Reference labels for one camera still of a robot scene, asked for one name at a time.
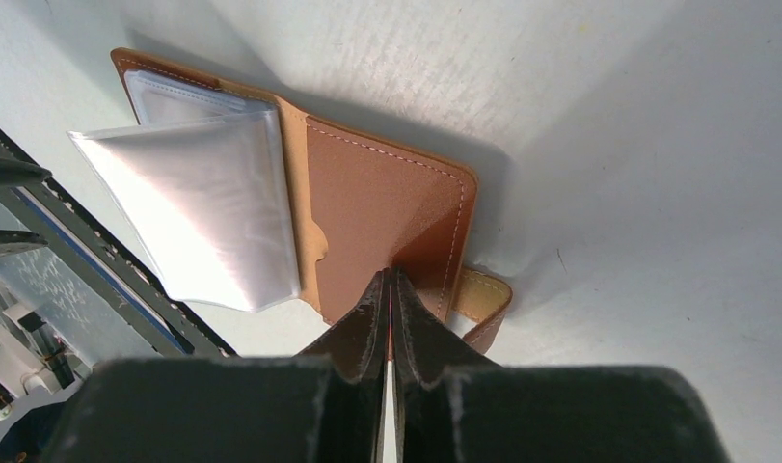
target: white surface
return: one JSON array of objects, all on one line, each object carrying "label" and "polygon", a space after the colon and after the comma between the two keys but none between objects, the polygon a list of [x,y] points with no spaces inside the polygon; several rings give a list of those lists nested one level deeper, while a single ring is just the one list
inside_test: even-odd
[{"label": "white surface", "polygon": [[[0,1],[0,126],[121,239],[65,131],[133,122],[129,45],[473,165],[467,262],[517,294],[494,360],[672,366],[782,462],[782,0],[74,3]],[[244,354],[324,328],[201,314]]]}]

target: open wallet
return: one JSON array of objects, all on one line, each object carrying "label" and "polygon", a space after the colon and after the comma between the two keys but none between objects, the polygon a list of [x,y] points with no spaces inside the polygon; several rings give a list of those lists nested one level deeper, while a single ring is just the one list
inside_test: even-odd
[{"label": "open wallet", "polygon": [[446,329],[390,268],[295,357],[104,366],[67,406],[46,456],[382,461],[386,394],[397,461],[728,461],[675,371],[501,367]]}]

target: leather strap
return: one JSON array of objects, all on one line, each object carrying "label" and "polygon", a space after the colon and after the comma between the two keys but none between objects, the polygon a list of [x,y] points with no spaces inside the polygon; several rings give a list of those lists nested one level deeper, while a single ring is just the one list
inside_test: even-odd
[{"label": "leather strap", "polygon": [[[297,255],[303,287],[302,298],[316,311],[322,313],[315,264],[325,256],[328,243],[310,214],[308,141],[305,136],[308,113],[279,95],[266,90],[229,81],[148,53],[116,48],[112,51],[111,57],[122,83],[124,83],[123,74],[127,70],[143,68],[209,89],[269,101],[280,108],[281,125],[284,132],[283,147],[287,153],[285,168],[289,191],[295,198],[303,198],[302,201],[292,201],[292,218],[296,229],[295,233],[298,236]],[[504,319],[506,309],[512,299],[512,289],[502,280],[462,267],[454,291],[456,293],[452,298],[450,309],[477,323],[477,326],[464,336],[464,340],[475,350],[481,353],[486,352],[492,345]],[[332,322],[324,316],[323,319],[326,322]]]}]

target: scratch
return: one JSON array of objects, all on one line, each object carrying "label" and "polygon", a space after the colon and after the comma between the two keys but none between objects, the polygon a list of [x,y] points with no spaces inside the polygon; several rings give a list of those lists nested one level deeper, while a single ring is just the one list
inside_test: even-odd
[{"label": "scratch", "polygon": [[564,275],[569,275],[569,273],[567,273],[567,266],[564,265],[564,259],[561,257],[561,248],[555,248],[555,253],[558,254],[558,261],[561,262],[561,267],[564,268]]}]

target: wallet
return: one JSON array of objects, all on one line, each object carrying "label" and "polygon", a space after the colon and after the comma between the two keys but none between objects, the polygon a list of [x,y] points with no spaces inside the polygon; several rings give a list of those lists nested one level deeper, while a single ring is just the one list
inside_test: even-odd
[{"label": "wallet", "polygon": [[111,57],[128,95],[125,74],[148,71],[278,108],[300,298],[327,323],[354,307],[378,269],[400,267],[442,322],[451,312],[476,322],[464,340],[487,351],[512,289],[462,265],[478,190],[471,168],[165,58],[127,48]]}]

